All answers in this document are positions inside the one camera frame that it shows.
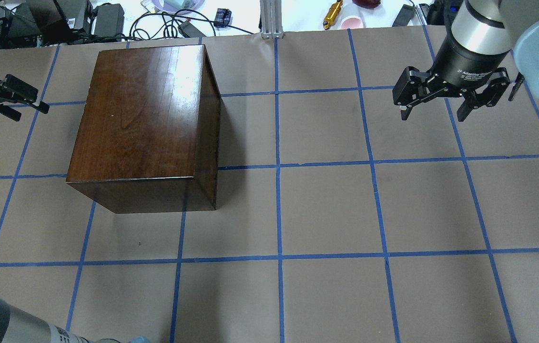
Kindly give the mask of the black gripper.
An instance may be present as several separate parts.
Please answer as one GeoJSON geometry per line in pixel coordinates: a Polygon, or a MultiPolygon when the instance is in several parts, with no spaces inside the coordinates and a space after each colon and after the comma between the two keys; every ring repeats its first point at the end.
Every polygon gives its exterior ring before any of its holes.
{"type": "Polygon", "coordinates": [[[507,68],[498,68],[505,56],[505,52],[486,55],[468,50],[453,36],[446,36],[429,72],[405,67],[394,85],[393,103],[400,109],[401,120],[408,120],[413,107],[435,99],[445,87],[461,90],[465,99],[457,111],[458,122],[480,107],[494,107],[510,85],[507,68]]]}

